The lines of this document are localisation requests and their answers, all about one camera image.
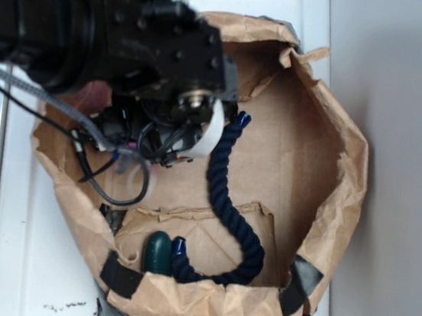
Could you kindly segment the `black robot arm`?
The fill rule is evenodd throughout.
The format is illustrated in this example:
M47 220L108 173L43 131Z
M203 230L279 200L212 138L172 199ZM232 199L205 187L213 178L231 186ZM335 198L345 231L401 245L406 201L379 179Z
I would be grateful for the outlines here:
M166 166L237 112L238 68L220 36L177 0L0 0L0 62L52 95L107 83L96 126Z

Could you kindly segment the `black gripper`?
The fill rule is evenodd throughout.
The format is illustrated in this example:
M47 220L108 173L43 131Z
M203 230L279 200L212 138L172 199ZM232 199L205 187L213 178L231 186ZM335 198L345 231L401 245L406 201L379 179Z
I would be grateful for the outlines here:
M207 157L218 145L226 124L225 103L193 94L171 106L152 99L112 96L98 116L114 153L135 143L150 163L170 167Z

